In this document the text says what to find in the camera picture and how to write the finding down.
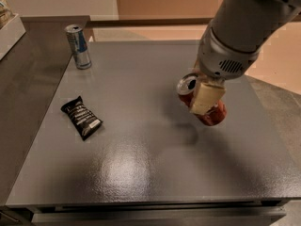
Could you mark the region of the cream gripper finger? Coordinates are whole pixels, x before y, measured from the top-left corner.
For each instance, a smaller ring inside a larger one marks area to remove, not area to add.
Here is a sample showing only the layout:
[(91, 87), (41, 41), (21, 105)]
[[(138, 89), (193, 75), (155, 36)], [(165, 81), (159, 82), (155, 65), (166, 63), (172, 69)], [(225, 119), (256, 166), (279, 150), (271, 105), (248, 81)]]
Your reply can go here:
[(198, 115), (206, 114), (226, 93), (224, 87), (213, 86), (203, 82), (197, 83), (190, 103), (190, 112)]

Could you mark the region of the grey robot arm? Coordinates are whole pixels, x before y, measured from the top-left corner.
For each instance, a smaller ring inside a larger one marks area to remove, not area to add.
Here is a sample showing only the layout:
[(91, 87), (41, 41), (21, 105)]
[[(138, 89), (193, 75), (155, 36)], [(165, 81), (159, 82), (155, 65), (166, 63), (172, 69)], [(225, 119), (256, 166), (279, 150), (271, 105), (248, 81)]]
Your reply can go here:
[(190, 111), (207, 113), (224, 95), (224, 82), (244, 75), (262, 45), (300, 11), (301, 0), (223, 0), (199, 42)]

